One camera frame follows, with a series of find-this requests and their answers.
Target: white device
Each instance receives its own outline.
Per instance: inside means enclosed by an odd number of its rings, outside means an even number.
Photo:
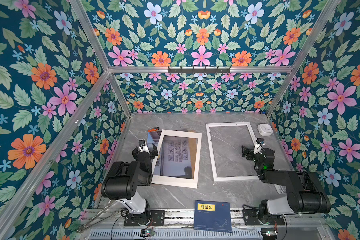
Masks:
[[[260,123],[257,126],[257,130],[261,136],[270,136],[272,134],[272,127],[266,123]]]

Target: wall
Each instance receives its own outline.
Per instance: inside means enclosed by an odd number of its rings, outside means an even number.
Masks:
[[[360,1],[337,7],[314,47],[272,118],[296,170],[317,172],[335,236],[360,239]]]

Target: blue flower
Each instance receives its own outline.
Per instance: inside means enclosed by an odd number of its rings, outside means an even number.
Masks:
[[[112,20],[112,15],[110,15],[109,13],[107,13],[106,18],[108,18],[108,20],[110,21],[110,20]]]
[[[58,178],[56,178],[55,180],[52,181],[53,185],[52,187],[56,187],[58,185],[60,180],[58,180]]]
[[[197,15],[195,15],[195,16],[192,15],[191,21],[193,21],[193,23],[197,22],[197,21],[198,21],[198,20],[197,20]]]
[[[214,23],[216,21],[216,15],[215,16],[211,16],[211,19],[209,20],[210,22]]]
[[[24,58],[21,56],[21,55],[23,55],[22,52],[17,53],[16,50],[14,50],[13,53],[14,53],[14,54],[13,54],[12,56],[13,56],[14,58],[17,58],[18,61],[20,60],[20,58],[21,58],[21,59],[24,59]]]
[[[8,117],[4,117],[4,114],[0,114],[0,124],[3,124],[3,122],[8,123],[6,119],[8,119]]]
[[[71,69],[71,71],[69,72],[69,74],[71,75],[71,77],[75,76],[75,72],[73,71],[73,69]]]
[[[98,23],[100,21],[99,17],[97,15],[92,15],[94,21],[96,21],[96,23]]]
[[[48,188],[44,188],[44,191],[41,192],[41,194],[45,197],[46,195],[48,195]]]
[[[35,106],[33,109],[31,109],[31,112],[35,113],[35,116],[37,116],[38,114],[40,114],[40,110],[41,110],[41,108],[38,108],[37,106]]]
[[[49,234],[55,235],[55,233],[58,231],[58,226],[53,226],[52,231]]]
[[[35,126],[30,125],[29,128],[30,128],[31,130],[29,130],[28,133],[31,133],[31,132],[32,132],[33,135],[35,134],[35,132],[38,132],[38,131],[39,131],[39,129],[37,129],[37,125],[35,125]]]
[[[5,159],[3,159],[3,164],[0,164],[0,168],[3,168],[2,171],[5,172],[5,170],[7,170],[7,168],[11,168],[11,161],[6,161]]]

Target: aluminum frame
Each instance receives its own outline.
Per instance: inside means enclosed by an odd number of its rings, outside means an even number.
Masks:
[[[199,176],[199,163],[200,163],[200,151],[202,145],[202,134],[198,132],[183,132],[183,131],[173,131],[173,130],[162,130],[160,139],[157,145],[157,151],[160,152],[161,145],[163,143],[164,136],[174,136],[174,137],[189,137],[197,139],[197,147],[196,147],[196,163],[195,163],[195,171],[193,175],[193,179],[184,179],[179,177],[167,177],[167,176],[159,176],[153,175],[152,183],[154,184],[163,184],[163,185],[171,185],[178,187],[190,187],[197,188],[197,181]],[[154,158],[152,161],[152,172],[155,171],[156,162],[158,156]]]
[[[230,182],[230,181],[243,181],[243,180],[259,180],[257,175],[248,175],[248,176],[234,176],[234,177],[218,177],[216,172],[216,163],[215,156],[213,154],[213,146],[211,139],[210,127],[232,127],[232,126],[247,126],[248,131],[250,132],[253,145],[255,145],[255,135],[251,127],[250,122],[219,122],[219,123],[207,123],[206,125],[206,135],[208,137],[209,153],[211,155],[211,165],[212,165],[212,174],[214,182]]]

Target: framed picture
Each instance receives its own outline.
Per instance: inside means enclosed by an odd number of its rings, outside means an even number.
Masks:
[[[201,133],[162,130],[152,183],[197,188],[201,141]]]

